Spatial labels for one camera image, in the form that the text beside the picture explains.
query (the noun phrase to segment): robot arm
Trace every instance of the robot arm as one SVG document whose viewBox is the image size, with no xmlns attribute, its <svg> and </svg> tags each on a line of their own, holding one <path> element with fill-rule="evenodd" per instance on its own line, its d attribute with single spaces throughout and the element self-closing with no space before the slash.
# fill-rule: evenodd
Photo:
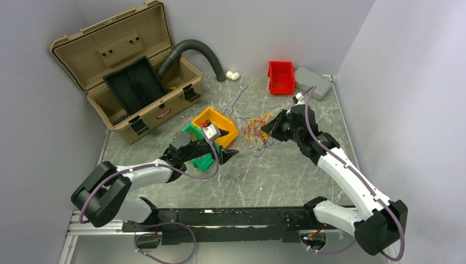
<svg viewBox="0 0 466 264">
<path fill-rule="evenodd" d="M 210 141 L 228 134 L 228 131 L 210 123 L 206 123 L 203 131 Z M 216 154 L 221 165 L 237 153 L 238 150 L 219 147 Z M 163 155 L 155 161 L 135 166 L 114 166 L 108 161 L 102 162 L 74 191 L 71 201 L 78 209 L 83 210 L 91 193 L 96 191 L 104 180 L 116 175 L 90 199 L 85 208 L 86 218 L 95 227 L 102 227 L 113 219 L 158 223 L 158 220 L 154 219 L 157 217 L 155 205 L 144 198 L 126 197 L 128 192 L 151 184 L 173 182 L 186 171 L 185 162 L 206 154 L 215 157 L 212 147 L 205 139 L 192 141 L 188 132 L 178 132 Z"/>
<path fill-rule="evenodd" d="M 302 99 L 293 101 L 295 106 L 282 110 L 275 119 L 262 127 L 265 133 L 280 141 L 294 141 L 303 155 L 327 172 L 348 195 L 356 210 L 335 205 L 327 198 L 317 197 L 304 205 L 306 219 L 314 223 L 332 225 L 355 237 L 361 248 L 370 255 L 376 255 L 400 239 L 395 221 L 383 205 L 395 214 L 403 230 L 406 228 L 408 208 L 401 201 L 392 202 L 374 187 L 351 163 L 340 144 L 328 133 L 319 131 L 314 112 L 308 108 L 308 121 L 319 143 L 336 154 L 329 154 L 310 135 L 305 120 L 306 106 Z"/>
</svg>

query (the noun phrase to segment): toolbox lid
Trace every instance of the toolbox lid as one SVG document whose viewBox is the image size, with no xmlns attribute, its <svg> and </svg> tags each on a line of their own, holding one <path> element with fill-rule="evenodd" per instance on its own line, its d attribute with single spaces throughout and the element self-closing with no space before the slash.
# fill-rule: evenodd
<svg viewBox="0 0 466 264">
<path fill-rule="evenodd" d="M 103 83 L 105 75 L 172 45 L 163 4 L 149 1 L 55 40 L 50 51 L 78 87 L 89 91 Z"/>
</svg>

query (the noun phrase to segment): toolbox latch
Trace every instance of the toolbox latch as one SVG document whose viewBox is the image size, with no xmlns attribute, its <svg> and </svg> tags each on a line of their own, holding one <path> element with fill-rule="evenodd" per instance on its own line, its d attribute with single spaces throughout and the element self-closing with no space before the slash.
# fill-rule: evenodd
<svg viewBox="0 0 466 264">
<path fill-rule="evenodd" d="M 201 97 L 200 94 L 194 91 L 192 84 L 189 84 L 187 87 L 183 88 L 183 91 L 185 92 L 185 100 L 189 101 L 190 103 Z"/>
<path fill-rule="evenodd" d="M 146 126 L 146 124 L 144 123 L 144 121 L 142 121 L 139 115 L 130 120 L 129 123 L 131 128 L 134 130 L 134 132 L 136 132 L 138 136 L 149 130 L 149 127 Z"/>
</svg>

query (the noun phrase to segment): tan toolbox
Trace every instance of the tan toolbox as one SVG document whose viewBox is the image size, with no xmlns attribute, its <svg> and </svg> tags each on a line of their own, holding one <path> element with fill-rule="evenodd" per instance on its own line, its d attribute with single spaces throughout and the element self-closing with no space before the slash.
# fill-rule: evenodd
<svg viewBox="0 0 466 264">
<path fill-rule="evenodd" d="M 102 78 L 143 56 L 158 69 L 172 45 L 164 6 L 150 1 L 60 38 L 50 51 L 78 87 L 88 93 L 87 99 L 107 127 L 132 144 L 200 99 L 191 97 L 190 102 L 185 95 L 201 93 L 202 73 L 181 57 L 162 80 L 165 86 L 177 88 L 118 124 L 115 122 L 126 111 Z"/>
</svg>

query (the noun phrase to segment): tangled wires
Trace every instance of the tangled wires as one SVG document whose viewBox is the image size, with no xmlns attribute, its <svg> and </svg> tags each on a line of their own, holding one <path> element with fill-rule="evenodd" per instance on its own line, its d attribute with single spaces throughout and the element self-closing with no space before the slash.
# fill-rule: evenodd
<svg viewBox="0 0 466 264">
<path fill-rule="evenodd" d="M 260 128 L 269 123 L 273 114 L 266 113 L 262 117 L 236 117 L 235 125 L 241 131 L 240 138 L 245 140 L 245 145 L 238 145 L 239 147 L 247 147 L 254 149 L 252 155 L 256 158 L 260 157 L 267 147 L 275 143 L 275 139 L 269 134 L 263 132 Z"/>
</svg>

